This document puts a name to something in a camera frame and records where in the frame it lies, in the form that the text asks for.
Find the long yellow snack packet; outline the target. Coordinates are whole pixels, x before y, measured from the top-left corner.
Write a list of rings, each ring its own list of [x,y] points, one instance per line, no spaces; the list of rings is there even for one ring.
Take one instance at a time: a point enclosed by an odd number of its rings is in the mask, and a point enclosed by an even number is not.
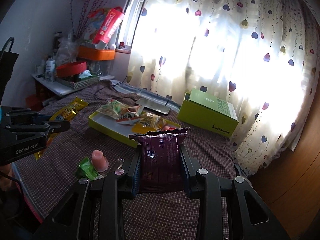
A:
[[[46,147],[48,147],[52,143],[53,139],[57,137],[59,133],[61,133],[63,128],[68,130],[70,127],[70,122],[82,109],[87,106],[88,102],[76,96],[75,99],[73,99],[70,103],[63,106],[60,110],[53,114],[49,121],[55,121],[56,124],[57,122],[60,122],[61,127],[52,129],[47,139]]]

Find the green snack packet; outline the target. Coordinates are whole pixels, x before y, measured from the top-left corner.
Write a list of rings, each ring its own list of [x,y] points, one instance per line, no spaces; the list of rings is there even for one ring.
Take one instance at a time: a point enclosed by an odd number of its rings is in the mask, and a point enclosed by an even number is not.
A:
[[[84,157],[84,159],[80,161],[80,164],[76,169],[75,175],[77,178],[87,178],[90,181],[104,178],[100,173],[98,173],[95,170],[89,157]]]

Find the pink jelly cup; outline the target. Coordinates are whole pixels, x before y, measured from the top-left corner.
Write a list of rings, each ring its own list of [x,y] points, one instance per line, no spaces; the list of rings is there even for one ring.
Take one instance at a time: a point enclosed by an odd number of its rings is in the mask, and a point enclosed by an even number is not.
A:
[[[103,152],[94,150],[92,152],[92,164],[98,172],[104,172],[108,169],[108,160],[104,157]]]

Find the green white cracker packet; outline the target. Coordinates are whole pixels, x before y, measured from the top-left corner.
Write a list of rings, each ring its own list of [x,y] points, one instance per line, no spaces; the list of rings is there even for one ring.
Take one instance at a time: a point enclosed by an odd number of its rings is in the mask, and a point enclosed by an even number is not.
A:
[[[97,112],[119,120],[125,109],[127,109],[127,105],[116,99],[108,98],[107,102],[97,109]]]

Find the orange bread snack packet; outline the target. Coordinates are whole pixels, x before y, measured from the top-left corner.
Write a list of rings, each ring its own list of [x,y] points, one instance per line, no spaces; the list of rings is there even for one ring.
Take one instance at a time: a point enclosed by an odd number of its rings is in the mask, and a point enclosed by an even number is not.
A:
[[[134,125],[140,120],[143,109],[144,106],[141,105],[124,108],[120,113],[117,123],[121,125]]]

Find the purple snack packet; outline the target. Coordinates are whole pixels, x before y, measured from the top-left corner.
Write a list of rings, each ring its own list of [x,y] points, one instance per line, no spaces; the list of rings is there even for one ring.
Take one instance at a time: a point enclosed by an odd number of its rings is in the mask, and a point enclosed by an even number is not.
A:
[[[186,127],[129,135],[129,138],[140,146],[139,152],[142,157],[140,192],[163,193],[181,189],[179,146],[183,144],[187,131]]]

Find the white side table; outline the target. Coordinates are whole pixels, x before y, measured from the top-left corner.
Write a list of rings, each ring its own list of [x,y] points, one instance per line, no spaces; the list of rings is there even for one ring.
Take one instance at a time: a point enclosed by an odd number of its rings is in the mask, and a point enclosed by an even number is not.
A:
[[[78,85],[75,89],[73,89],[73,88],[71,88],[69,86],[65,86],[64,84],[61,84],[59,82],[49,82],[42,77],[37,77],[36,74],[31,74],[31,76],[36,81],[37,85],[38,84],[43,85],[44,87],[46,87],[48,90],[53,92],[58,97],[67,96],[68,94],[75,93],[77,91],[80,91],[80,90],[94,84],[93,81],[83,82],[83,85]]]

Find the striped green white box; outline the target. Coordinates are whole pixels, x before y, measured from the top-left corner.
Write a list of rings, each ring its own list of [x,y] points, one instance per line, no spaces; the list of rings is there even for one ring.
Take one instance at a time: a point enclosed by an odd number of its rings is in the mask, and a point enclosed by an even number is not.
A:
[[[85,77],[83,79],[78,79],[76,82],[67,81],[65,79],[60,79],[58,77],[55,79],[56,82],[58,82],[64,86],[67,86],[68,88],[70,88],[72,90],[85,88],[87,86],[90,86],[92,84],[99,82],[99,80],[100,80],[100,75],[93,75],[93,76]]]

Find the shallow green tray box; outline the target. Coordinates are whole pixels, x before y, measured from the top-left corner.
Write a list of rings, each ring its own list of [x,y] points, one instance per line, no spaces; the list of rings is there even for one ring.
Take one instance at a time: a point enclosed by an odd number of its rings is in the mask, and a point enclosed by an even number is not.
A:
[[[88,117],[89,127],[124,143],[127,146],[136,148],[138,144],[134,140],[129,139],[129,134],[134,134],[133,126],[119,124],[116,119],[110,116],[94,112]]]

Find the plaid bed sheet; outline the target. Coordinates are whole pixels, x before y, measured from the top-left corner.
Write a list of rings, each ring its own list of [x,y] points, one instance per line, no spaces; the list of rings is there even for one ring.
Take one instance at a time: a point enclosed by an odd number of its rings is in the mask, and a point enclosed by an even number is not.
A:
[[[131,159],[135,153],[131,146],[91,128],[89,116],[109,98],[132,106],[138,99],[136,94],[120,93],[110,81],[100,81],[52,103],[42,112],[55,114],[75,98],[81,98],[87,106],[73,118],[70,129],[55,137],[41,158],[31,155],[14,165],[31,206],[41,218],[49,215],[75,183],[80,162],[94,150],[103,152],[109,171],[115,168],[118,159]],[[189,156],[197,159],[203,168],[222,178],[235,177],[232,143],[226,137],[188,126],[183,144]],[[160,165],[152,165],[150,173],[142,166],[140,194],[134,200],[123,202],[127,239],[195,238],[200,202],[184,193],[181,167],[175,165],[170,170],[172,176]]]

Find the red round tin lid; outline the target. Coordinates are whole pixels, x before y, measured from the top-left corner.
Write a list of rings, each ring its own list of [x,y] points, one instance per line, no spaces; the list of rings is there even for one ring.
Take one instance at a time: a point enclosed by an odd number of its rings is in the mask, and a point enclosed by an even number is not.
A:
[[[59,78],[69,77],[83,73],[87,69],[86,61],[76,61],[63,64],[56,68],[56,75]]]

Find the white lotion bottle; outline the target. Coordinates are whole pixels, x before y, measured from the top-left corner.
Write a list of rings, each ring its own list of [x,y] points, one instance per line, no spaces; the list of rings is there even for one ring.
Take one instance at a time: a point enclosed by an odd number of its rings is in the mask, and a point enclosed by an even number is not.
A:
[[[45,78],[49,82],[54,81],[54,72],[55,72],[55,60],[52,56],[48,56],[48,60],[46,61],[46,71],[45,71]]]

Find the clear plastic bag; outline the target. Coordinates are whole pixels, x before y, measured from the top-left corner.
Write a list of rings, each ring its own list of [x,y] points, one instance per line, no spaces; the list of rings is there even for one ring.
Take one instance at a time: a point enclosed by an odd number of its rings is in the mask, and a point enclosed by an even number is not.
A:
[[[79,53],[79,41],[75,41],[68,37],[62,37],[59,39],[59,42],[60,44],[55,58],[56,66],[58,67],[67,63],[75,62]]]

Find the orange storage box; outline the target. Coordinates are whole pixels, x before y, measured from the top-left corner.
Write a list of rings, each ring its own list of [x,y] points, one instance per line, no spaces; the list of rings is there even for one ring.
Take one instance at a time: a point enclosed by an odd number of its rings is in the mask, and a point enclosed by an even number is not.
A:
[[[91,61],[108,61],[113,60],[116,55],[115,50],[109,49],[93,49],[85,46],[79,47],[78,57],[81,59],[91,60]]]

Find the blue striped towel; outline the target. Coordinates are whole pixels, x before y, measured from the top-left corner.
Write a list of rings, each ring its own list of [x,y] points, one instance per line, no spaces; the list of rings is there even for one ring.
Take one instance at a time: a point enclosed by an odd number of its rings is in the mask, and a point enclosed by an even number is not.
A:
[[[154,101],[156,103],[159,103],[161,105],[168,106],[171,110],[178,113],[180,111],[180,105],[178,103],[175,103],[174,101],[165,98],[163,96],[157,95],[151,91],[148,91],[146,89],[136,88],[132,87],[131,85],[128,85],[126,83],[121,83],[117,80],[112,80],[112,86],[115,88],[116,91],[124,94],[136,94],[142,98],[146,98],[148,100]]]

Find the green lidded gift box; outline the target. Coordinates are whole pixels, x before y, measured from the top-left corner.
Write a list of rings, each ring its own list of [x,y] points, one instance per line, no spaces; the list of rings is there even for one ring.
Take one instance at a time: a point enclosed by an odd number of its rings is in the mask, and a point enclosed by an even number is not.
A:
[[[185,94],[177,118],[227,138],[239,123],[231,103],[195,88]]]

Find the red white carton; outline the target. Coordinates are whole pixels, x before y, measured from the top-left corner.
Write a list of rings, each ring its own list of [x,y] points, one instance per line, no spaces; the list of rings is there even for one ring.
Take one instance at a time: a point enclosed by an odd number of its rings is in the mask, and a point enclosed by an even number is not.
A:
[[[115,31],[120,26],[124,19],[123,9],[121,7],[115,7],[109,10],[101,27],[92,40],[92,43],[98,44],[100,41],[108,44]]]

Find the heart pattern curtain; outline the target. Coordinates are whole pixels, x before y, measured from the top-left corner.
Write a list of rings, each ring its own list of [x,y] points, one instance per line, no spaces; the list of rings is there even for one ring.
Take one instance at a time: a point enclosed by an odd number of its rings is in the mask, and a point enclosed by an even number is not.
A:
[[[127,82],[182,103],[230,102],[234,161],[251,176],[294,150],[319,79],[319,25],[302,0],[146,0]]]

